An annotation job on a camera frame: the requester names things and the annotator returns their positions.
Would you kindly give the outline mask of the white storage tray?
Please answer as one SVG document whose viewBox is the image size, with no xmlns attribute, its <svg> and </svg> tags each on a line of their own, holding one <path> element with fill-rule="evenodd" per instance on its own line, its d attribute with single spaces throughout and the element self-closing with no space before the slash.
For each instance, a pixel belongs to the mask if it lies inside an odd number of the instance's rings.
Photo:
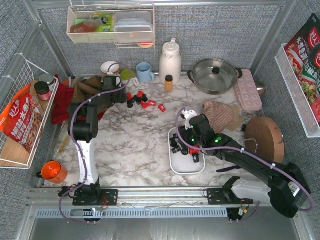
<svg viewBox="0 0 320 240">
<path fill-rule="evenodd" d="M 172 171 L 178 175 L 196 175 L 204 171 L 206 167 L 205 155 L 199 152 L 199 163 L 194 163 L 193 156 L 191 154 L 182 155 L 181 151 L 173 154 L 170 146 L 170 138 L 175 135 L 175 127 L 168 132 L 168 149 L 169 149 L 169 163 Z"/>
</svg>

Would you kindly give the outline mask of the striped pink cloth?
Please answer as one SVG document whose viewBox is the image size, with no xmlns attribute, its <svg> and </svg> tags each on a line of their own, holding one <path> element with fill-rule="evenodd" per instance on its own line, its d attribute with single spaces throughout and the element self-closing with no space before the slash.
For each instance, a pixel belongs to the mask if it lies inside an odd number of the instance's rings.
<svg viewBox="0 0 320 240">
<path fill-rule="evenodd" d="M 240 109 L 236 106 L 206 100 L 203 103 L 203 114 L 216 134 L 228 129 L 235 131 L 244 121 L 240 118 Z"/>
</svg>

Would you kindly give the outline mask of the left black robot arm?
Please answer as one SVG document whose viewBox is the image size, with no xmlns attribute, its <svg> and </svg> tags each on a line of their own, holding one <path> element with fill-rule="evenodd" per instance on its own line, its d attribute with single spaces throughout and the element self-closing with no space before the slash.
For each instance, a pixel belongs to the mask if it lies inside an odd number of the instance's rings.
<svg viewBox="0 0 320 240">
<path fill-rule="evenodd" d="M 125 103 L 126 85 L 119 75 L 104 76 L 97 93 L 90 94 L 82 103 L 70 106 L 68 134 L 75 144 L 79 161 L 79 183 L 95 186 L 99 183 L 96 169 L 94 140 L 99 131 L 99 115 L 118 103 Z"/>
</svg>

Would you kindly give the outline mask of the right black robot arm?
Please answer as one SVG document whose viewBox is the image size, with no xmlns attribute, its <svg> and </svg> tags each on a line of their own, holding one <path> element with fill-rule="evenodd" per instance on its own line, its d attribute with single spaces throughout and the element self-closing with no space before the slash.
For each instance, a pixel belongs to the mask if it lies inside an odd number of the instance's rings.
<svg viewBox="0 0 320 240">
<path fill-rule="evenodd" d="M 265 160 L 238 144 L 231 137 L 215 133 L 208 118 L 182 108 L 177 116 L 184 125 L 176 125 L 176 134 L 188 148 L 232 163 L 260 179 L 269 188 L 266 193 L 273 208 L 287 218 L 298 211 L 311 212 L 315 201 L 301 169 L 292 162 Z"/>
</svg>

